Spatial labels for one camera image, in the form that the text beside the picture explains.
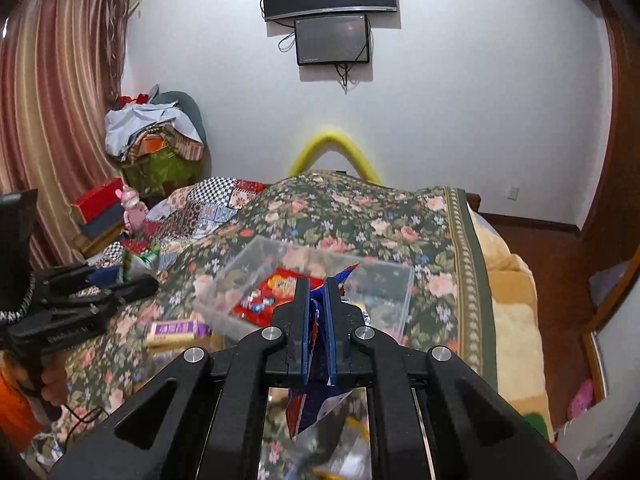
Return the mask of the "left hand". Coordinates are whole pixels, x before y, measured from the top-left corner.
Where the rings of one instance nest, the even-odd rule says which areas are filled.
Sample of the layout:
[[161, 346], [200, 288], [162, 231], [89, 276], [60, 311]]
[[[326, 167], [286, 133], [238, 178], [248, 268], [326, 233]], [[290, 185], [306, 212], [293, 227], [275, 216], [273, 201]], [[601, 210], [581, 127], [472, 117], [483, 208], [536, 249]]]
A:
[[41, 380], [43, 400], [54, 406], [64, 405], [68, 397], [65, 353], [51, 356], [50, 361], [43, 369]]

